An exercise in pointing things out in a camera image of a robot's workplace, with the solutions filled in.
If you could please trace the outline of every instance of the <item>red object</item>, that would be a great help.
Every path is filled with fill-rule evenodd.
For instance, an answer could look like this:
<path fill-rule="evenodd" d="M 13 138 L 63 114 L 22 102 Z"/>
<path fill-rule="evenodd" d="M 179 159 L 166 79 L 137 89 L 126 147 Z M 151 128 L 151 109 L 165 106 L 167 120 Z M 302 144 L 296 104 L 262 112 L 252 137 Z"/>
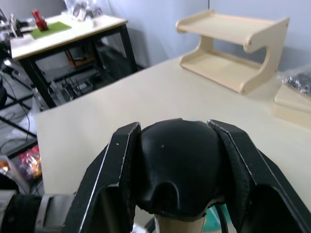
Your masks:
<path fill-rule="evenodd" d="M 46 31 L 48 30 L 48 25 L 46 23 L 46 21 L 44 20 L 44 18 L 41 16 L 39 11 L 33 11 L 33 17 L 35 19 L 35 23 L 37 25 L 37 27 L 39 28 L 40 31 Z"/>

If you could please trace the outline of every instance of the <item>green mat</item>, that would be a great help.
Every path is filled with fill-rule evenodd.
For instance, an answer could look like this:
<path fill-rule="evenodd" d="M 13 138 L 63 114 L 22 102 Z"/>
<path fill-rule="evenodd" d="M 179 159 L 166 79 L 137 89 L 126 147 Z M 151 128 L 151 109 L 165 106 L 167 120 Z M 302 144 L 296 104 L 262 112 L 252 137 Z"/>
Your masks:
<path fill-rule="evenodd" d="M 47 31 L 40 31 L 38 28 L 34 29 L 31 32 L 31 36 L 33 37 L 33 39 L 37 40 L 39 38 L 42 38 L 44 36 L 48 36 L 54 33 L 58 33 L 61 31 L 65 31 L 71 28 L 71 26 L 68 26 L 62 22 L 56 22 L 56 23 L 51 23 L 48 24 L 49 29 Z"/>

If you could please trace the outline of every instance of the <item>workbench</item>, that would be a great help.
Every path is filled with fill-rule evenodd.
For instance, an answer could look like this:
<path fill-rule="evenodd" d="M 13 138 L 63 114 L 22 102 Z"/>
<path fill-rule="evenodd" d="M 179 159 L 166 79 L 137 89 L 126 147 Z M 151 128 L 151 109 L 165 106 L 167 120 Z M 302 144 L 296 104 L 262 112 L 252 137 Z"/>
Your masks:
<path fill-rule="evenodd" d="M 36 64 L 36 61 L 42 58 L 89 43 L 92 45 L 93 51 L 95 51 L 94 56 L 98 67 L 103 68 L 94 42 L 105 36 L 120 33 L 131 72 L 137 71 L 126 27 L 127 20 L 103 15 L 95 18 L 93 21 L 94 27 L 91 27 L 87 22 L 73 20 L 69 15 L 55 16 L 48 18 L 47 23 L 62 22 L 71 26 L 71 29 L 36 40 L 30 34 L 24 35 L 24 38 L 14 38 L 11 40 L 12 58 L 15 61 L 19 61 L 23 66 L 49 108 L 55 107 L 56 104 L 49 94 L 48 82 Z"/>
<path fill-rule="evenodd" d="M 271 116 L 280 81 L 241 95 L 169 60 L 36 118 L 46 193 L 74 193 L 119 127 L 139 121 L 216 119 L 245 130 L 311 210 L 311 131 Z"/>

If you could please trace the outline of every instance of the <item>table surface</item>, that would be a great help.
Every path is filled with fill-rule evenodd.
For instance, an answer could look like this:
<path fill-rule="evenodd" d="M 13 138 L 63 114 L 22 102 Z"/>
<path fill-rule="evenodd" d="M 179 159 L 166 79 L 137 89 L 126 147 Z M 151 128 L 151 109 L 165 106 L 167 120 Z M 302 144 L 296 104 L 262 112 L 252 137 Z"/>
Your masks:
<path fill-rule="evenodd" d="M 72 20 L 68 15 L 60 15 L 47 19 L 47 23 L 58 21 L 72 28 L 37 40 L 34 40 L 30 34 L 24 35 L 23 38 L 14 38 L 11 40 L 12 58 L 14 60 L 20 60 L 127 23 L 125 19 L 105 15 L 94 19 L 94 27 L 91 27 L 87 22 Z"/>
<path fill-rule="evenodd" d="M 271 116 L 279 88 L 271 79 L 243 96 L 182 69 L 174 59 L 40 113 L 36 127 L 45 191 L 75 192 L 88 165 L 123 125 L 216 119 L 245 130 L 311 210 L 311 131 Z"/>

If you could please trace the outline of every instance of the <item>wooden shelf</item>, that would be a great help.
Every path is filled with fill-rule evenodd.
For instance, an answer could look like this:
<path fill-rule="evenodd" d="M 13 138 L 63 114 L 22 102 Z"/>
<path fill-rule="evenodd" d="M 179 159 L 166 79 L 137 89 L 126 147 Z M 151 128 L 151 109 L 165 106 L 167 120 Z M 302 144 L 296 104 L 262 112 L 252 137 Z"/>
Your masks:
<path fill-rule="evenodd" d="M 194 52 L 180 65 L 236 92 L 247 93 L 273 77 L 280 61 L 289 18 L 270 21 L 232 17 L 205 11 L 179 21 L 177 31 L 200 35 Z M 243 45 L 247 53 L 267 48 L 263 64 L 214 50 L 214 38 Z"/>
<path fill-rule="evenodd" d="M 311 98 L 282 85 L 274 98 L 272 115 L 311 129 Z"/>

